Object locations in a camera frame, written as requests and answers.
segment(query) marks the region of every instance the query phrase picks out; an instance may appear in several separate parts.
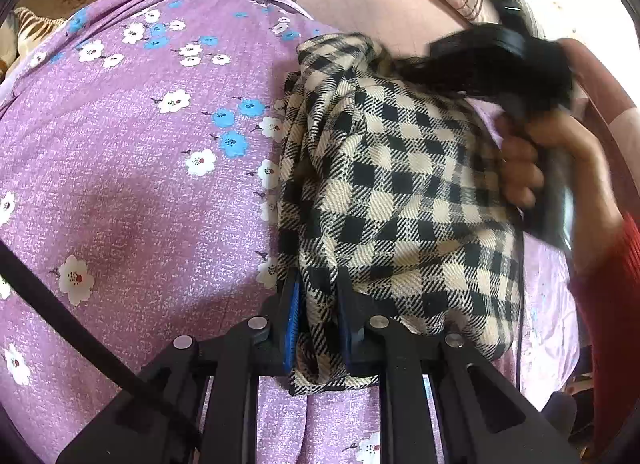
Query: purple floral bedsheet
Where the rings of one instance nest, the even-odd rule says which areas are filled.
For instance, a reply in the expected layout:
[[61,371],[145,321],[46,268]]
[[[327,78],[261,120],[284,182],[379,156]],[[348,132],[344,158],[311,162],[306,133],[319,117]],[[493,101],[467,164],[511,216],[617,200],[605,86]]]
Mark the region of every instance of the purple floral bedsheet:
[[[134,371],[274,291],[284,79],[331,31],[268,0],[100,0],[0,85],[0,236]],[[0,318],[0,402],[52,463],[116,386],[3,282]],[[377,405],[263,378],[258,462],[378,462]]]

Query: black and beige gingham cloth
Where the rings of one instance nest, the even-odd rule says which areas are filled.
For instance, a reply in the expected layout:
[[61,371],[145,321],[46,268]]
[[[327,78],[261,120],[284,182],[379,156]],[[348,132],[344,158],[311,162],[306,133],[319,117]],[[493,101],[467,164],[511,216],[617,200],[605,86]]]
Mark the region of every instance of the black and beige gingham cloth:
[[361,34],[313,38],[298,59],[278,197],[278,283],[296,264],[304,284],[291,393],[375,382],[342,363],[338,267],[413,332],[452,322],[500,357],[518,320],[521,233],[481,119],[461,99],[399,80],[405,61]]

